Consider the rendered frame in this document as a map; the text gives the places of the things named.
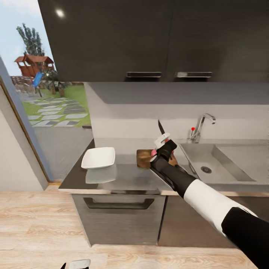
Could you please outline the parer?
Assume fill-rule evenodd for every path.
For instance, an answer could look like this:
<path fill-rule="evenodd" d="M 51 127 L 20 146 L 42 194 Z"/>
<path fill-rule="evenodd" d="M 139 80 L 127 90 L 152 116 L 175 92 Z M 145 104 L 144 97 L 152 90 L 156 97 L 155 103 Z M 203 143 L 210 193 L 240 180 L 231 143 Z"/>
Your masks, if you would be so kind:
<path fill-rule="evenodd" d="M 160 121 L 158 121 L 158 125 L 159 125 L 159 128 L 160 128 L 160 130 L 161 130 L 161 135 L 163 135 L 165 132 L 164 132 L 164 129 L 163 129 L 163 127 L 162 127 Z M 169 141 L 169 138 L 167 138 L 164 142 L 166 143 L 166 142 L 168 142 L 168 141 Z"/>

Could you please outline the cutting board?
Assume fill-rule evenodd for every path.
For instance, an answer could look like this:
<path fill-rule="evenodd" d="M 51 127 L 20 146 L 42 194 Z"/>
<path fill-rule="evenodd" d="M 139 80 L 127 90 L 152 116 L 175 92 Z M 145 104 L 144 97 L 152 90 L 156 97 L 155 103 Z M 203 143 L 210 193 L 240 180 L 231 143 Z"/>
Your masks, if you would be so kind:
<path fill-rule="evenodd" d="M 138 167 L 151 167 L 151 159 L 154 157 L 152 156 L 153 149 L 139 149 L 136 151 L 137 155 L 137 166 Z M 169 164 L 175 166 L 178 165 L 176 158 L 174 157 L 173 152 L 170 155 Z"/>

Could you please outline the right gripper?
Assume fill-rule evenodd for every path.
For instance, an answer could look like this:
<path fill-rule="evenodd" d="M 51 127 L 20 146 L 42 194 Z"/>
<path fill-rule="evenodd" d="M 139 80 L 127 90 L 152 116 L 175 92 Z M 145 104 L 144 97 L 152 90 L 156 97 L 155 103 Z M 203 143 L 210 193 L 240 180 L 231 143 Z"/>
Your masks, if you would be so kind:
<path fill-rule="evenodd" d="M 167 151 L 171 155 L 171 153 L 176 148 L 177 148 L 177 145 L 175 144 L 175 142 L 172 140 L 169 140 L 161 148 L 159 148 L 156 152 L 158 153 L 159 151 Z"/>

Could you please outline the bowl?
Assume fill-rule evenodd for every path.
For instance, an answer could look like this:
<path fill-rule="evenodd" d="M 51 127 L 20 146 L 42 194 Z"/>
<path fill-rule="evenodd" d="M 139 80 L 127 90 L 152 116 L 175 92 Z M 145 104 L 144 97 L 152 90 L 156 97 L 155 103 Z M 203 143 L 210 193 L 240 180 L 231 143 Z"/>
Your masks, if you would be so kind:
<path fill-rule="evenodd" d="M 113 147 L 88 149 L 83 157 L 81 167 L 84 169 L 102 169 L 111 167 L 115 161 Z"/>

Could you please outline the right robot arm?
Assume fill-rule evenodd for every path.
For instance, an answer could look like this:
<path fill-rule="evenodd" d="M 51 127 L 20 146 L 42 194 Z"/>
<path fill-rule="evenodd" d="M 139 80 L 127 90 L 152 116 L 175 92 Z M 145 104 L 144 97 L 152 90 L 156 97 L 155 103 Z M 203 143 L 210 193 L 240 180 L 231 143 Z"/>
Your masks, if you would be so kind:
<path fill-rule="evenodd" d="M 150 170 L 179 196 L 184 197 L 229 243 L 242 250 L 258 269 L 269 269 L 269 223 L 189 175 L 179 165 L 169 164 L 170 155 L 177 148 L 172 140 L 164 143 L 170 136 L 167 132 L 155 141 L 158 150 L 150 161 Z"/>

